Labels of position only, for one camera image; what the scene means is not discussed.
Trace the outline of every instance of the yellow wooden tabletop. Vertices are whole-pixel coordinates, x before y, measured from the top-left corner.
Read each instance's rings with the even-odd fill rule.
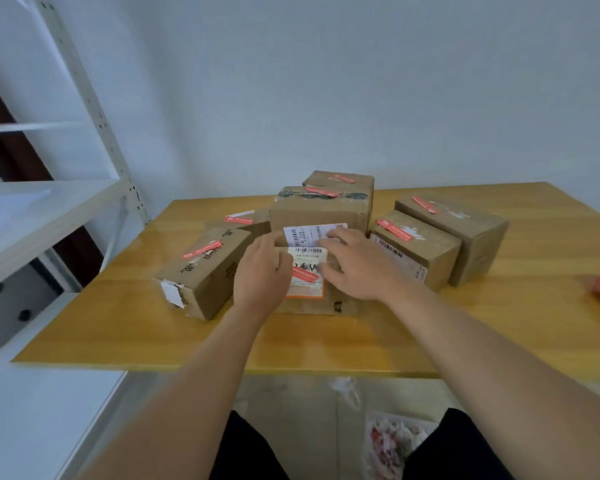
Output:
[[[559,370],[600,379],[600,214],[550,184],[436,189],[511,220],[491,272],[440,295]],[[405,190],[378,190],[374,216]],[[15,362],[161,371],[176,369],[219,321],[187,318],[151,277],[204,229],[204,220],[266,207],[270,196],[177,200],[101,273]],[[436,377],[410,334],[384,306],[365,317],[273,315],[247,371]]]

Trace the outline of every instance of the orange label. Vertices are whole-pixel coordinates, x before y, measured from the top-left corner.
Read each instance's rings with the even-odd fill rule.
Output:
[[[302,269],[298,266],[293,266],[293,268],[291,268],[291,275],[309,283],[313,283],[320,278],[318,274],[312,273],[311,271],[307,271],[306,269]]]
[[[342,175],[338,175],[337,173],[335,175],[332,175],[331,178],[333,178],[334,180],[339,180],[341,182],[346,182],[348,184],[355,183],[355,180],[353,180],[352,178],[343,177]]]
[[[390,233],[398,236],[403,241],[410,241],[413,239],[413,236],[411,234],[403,231],[402,229],[400,229],[400,227],[398,227],[391,221],[388,221],[387,219],[380,219],[378,221],[378,224],[387,229],[387,231],[389,231]]]
[[[419,206],[421,206],[423,209],[428,210],[432,214],[440,213],[439,209],[435,205],[430,204],[429,202],[424,200],[422,197],[418,197],[417,195],[414,195],[413,197],[411,197],[411,200],[416,202]]]
[[[337,197],[340,192],[333,192],[331,190],[319,189],[318,187],[307,187],[307,192],[313,192],[316,194],[328,195],[329,197]]]
[[[224,218],[224,222],[236,222],[238,224],[253,224],[253,219],[246,219],[245,217],[227,216]]]
[[[214,241],[214,242],[211,242],[210,244],[207,244],[204,248],[200,248],[197,251],[192,251],[190,253],[183,254],[182,258],[183,259],[191,259],[191,258],[194,258],[196,256],[200,256],[200,254],[206,253],[207,251],[210,251],[212,249],[219,248],[220,246],[222,246],[222,242],[220,242],[220,241]]]

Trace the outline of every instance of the white metal shelf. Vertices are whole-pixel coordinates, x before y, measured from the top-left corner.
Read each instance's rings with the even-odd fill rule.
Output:
[[[76,293],[64,293],[0,349],[0,479],[60,478],[125,372],[35,369],[11,363]]]
[[[50,190],[0,229],[0,281],[125,195],[121,180],[0,182],[0,195]]]

